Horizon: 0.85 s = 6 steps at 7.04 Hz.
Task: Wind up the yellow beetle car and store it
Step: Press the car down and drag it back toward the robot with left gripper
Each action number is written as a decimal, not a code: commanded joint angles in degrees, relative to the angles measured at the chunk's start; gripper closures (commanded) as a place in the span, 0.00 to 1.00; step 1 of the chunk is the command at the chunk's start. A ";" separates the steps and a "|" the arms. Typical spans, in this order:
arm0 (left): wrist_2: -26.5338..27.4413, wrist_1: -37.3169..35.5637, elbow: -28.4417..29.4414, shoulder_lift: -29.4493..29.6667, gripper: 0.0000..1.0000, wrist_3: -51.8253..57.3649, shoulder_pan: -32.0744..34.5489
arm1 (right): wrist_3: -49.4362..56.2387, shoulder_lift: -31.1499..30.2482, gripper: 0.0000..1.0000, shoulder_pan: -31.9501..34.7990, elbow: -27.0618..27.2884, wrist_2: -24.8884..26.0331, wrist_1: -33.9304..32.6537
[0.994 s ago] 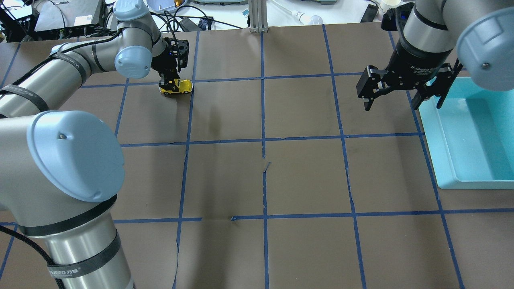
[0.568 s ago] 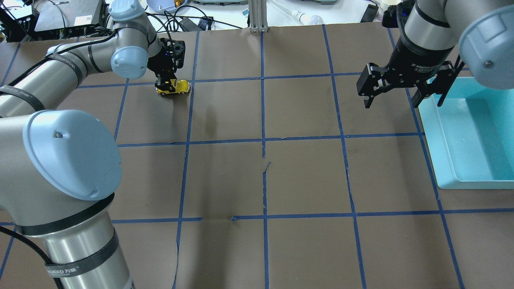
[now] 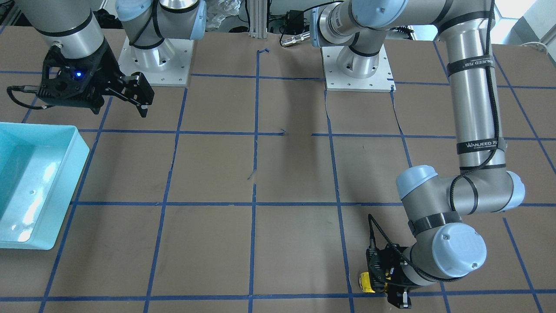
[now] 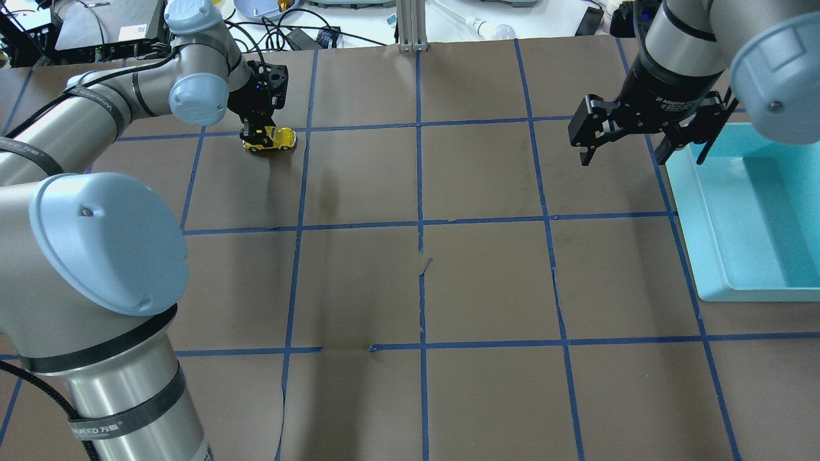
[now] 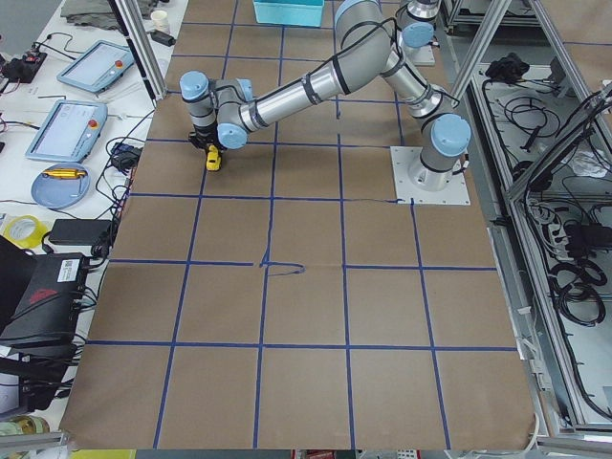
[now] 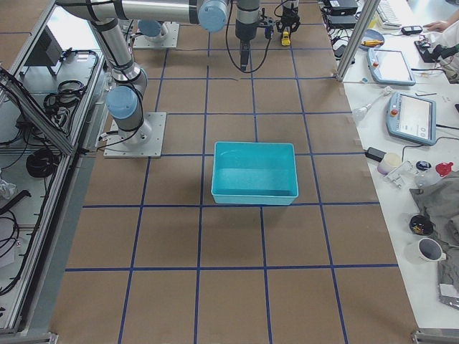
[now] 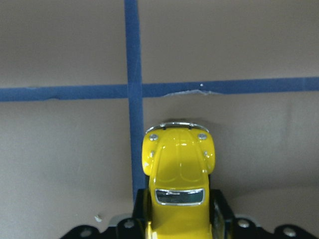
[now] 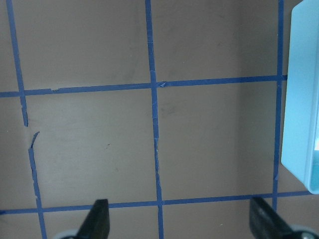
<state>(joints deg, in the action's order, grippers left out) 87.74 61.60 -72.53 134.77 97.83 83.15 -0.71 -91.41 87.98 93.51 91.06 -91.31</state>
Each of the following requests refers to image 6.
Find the person's hand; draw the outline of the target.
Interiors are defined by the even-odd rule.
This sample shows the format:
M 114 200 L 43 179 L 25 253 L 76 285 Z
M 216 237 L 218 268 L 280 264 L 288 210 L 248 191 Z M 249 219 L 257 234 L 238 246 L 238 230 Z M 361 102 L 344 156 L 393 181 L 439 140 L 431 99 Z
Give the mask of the person's hand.
M 449 24 L 447 21 L 434 21 L 423 27 L 430 32 L 443 32 L 449 27 Z

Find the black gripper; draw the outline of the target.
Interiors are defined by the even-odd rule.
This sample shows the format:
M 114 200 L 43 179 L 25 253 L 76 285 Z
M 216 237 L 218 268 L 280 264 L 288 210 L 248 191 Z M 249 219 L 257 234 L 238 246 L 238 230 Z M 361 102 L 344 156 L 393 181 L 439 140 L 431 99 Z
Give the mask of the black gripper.
M 294 33 L 298 30 L 301 23 L 299 22 L 299 15 L 296 12 L 283 13 L 280 20 L 275 22 L 277 32 L 283 32 L 283 26 L 290 26 L 290 32 Z

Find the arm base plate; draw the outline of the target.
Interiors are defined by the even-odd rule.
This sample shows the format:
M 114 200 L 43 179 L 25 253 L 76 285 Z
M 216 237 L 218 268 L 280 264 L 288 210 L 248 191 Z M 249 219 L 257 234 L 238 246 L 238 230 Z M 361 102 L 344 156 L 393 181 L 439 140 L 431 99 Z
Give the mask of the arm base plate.
M 165 112 L 144 113 L 143 125 L 135 135 L 120 132 L 108 137 L 105 158 L 160 158 L 166 127 Z
M 138 21 L 134 49 L 174 49 L 177 46 L 179 24 L 173 21 Z

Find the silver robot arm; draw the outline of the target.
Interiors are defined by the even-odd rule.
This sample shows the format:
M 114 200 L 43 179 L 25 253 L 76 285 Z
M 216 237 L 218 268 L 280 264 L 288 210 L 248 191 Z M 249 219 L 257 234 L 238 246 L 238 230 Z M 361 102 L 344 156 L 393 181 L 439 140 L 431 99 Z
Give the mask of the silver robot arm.
M 265 16 L 257 1 L 238 1 L 235 34 L 241 42 L 250 42 L 257 30 L 265 30 L 265 38 L 271 39 L 273 31 L 295 32 L 300 25 L 297 1 L 284 1 L 279 7 L 282 13 L 277 19 Z M 210 33 L 221 31 L 230 21 L 231 1 L 203 1 L 197 11 L 199 25 Z M 171 22 L 140 19 L 139 32 L 153 42 L 160 42 L 169 35 Z
M 208 32 L 227 28 L 232 15 L 232 1 L 57 1 L 73 16 L 89 22 L 96 41 L 103 51 L 112 76 L 118 85 L 134 87 L 145 74 L 134 62 L 127 39 L 118 21 L 139 19 L 156 22 L 198 24 Z M 250 42 L 257 30 L 263 29 L 270 42 L 273 36 L 273 18 L 265 15 L 259 1 L 238 1 L 235 35 L 240 41 L 240 61 L 233 65 L 242 73 L 250 74 Z

